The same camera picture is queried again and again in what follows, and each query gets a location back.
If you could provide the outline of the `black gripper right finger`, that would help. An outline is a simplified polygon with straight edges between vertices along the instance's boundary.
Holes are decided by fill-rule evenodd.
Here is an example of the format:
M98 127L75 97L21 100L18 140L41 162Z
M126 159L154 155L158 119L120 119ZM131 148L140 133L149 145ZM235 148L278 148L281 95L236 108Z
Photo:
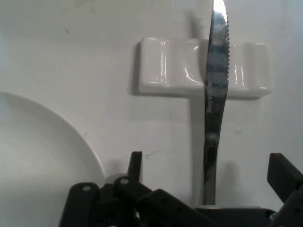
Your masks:
M303 225L303 174L281 153L271 153L267 182L283 206L272 219L271 227Z

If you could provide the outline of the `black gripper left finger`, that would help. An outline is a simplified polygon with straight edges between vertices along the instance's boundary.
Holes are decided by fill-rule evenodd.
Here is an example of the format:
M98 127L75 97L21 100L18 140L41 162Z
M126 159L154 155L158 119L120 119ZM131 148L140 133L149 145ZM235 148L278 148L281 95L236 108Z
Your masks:
M61 227L211 227L213 221L174 196L140 182L141 151L131 153L127 173L98 187L73 185L67 196Z

